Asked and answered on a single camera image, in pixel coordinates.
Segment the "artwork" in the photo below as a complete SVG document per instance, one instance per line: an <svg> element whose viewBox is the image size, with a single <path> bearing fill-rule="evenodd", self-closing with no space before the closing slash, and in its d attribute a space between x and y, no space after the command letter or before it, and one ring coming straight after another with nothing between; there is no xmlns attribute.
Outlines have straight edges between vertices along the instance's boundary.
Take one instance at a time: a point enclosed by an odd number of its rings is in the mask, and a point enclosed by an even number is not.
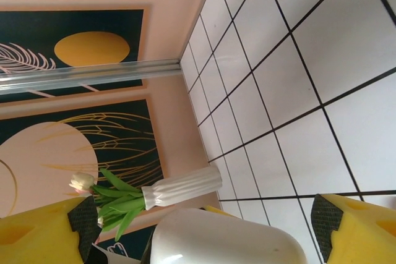
<svg viewBox="0 0 396 264"><path fill-rule="evenodd" d="M107 241L99 242L98 246L108 250L109 252L141 260L156 226L157 225L150 226L125 234L122 236L119 242L115 242L114 239L108 239Z"/></svg>
<svg viewBox="0 0 396 264"><path fill-rule="evenodd" d="M0 12L0 74L137 61L143 52L147 10ZM142 81L109 83L15 95L0 103L141 87Z"/></svg>
<svg viewBox="0 0 396 264"><path fill-rule="evenodd" d="M109 186L99 169L134 187L164 178L148 98L0 121L0 217L76 195L76 171Z"/></svg>

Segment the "flower bouquet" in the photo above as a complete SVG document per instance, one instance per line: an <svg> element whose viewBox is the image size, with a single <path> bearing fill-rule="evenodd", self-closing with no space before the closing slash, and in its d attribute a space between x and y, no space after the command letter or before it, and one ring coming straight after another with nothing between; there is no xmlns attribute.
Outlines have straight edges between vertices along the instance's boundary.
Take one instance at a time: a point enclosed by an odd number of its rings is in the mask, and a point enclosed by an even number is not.
<svg viewBox="0 0 396 264"><path fill-rule="evenodd" d="M93 176L78 172L70 186L80 193L91 193L98 206L98 224L103 231L119 226L115 241L139 213L153 207L167 207L218 190L222 179L217 167L209 166L180 177L162 179L154 185L135 188L107 169L100 169L113 185L110 188L95 185Z"/></svg>

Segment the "yellow circle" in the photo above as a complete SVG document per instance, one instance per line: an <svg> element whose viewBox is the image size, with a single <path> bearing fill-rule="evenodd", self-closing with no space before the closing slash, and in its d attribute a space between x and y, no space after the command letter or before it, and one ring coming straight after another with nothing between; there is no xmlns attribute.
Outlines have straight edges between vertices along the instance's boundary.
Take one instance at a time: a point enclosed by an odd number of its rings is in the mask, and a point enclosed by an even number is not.
<svg viewBox="0 0 396 264"><path fill-rule="evenodd" d="M76 33L61 39L54 49L62 62L74 67L119 63L129 51L126 40L110 32Z"/></svg>

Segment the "palm leaf illustration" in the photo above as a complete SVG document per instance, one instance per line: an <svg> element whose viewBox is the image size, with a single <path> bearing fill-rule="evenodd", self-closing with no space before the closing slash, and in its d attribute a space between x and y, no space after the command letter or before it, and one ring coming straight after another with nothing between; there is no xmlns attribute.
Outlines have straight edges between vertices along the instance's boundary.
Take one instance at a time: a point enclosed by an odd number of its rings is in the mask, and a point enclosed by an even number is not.
<svg viewBox="0 0 396 264"><path fill-rule="evenodd" d="M40 53L23 49L15 43L0 43L0 70L6 74L55 68L55 62L51 58L47 59Z"/></svg>

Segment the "white tile wall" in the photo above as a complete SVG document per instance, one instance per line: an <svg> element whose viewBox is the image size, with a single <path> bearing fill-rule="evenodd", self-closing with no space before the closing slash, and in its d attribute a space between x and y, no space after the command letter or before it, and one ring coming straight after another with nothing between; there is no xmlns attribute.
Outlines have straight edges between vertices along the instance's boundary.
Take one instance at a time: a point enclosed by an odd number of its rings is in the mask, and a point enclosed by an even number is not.
<svg viewBox="0 0 396 264"><path fill-rule="evenodd" d="M309 264L322 263L315 194L396 208L392 9L396 0L207 0L181 61L223 209L289 232Z"/></svg>

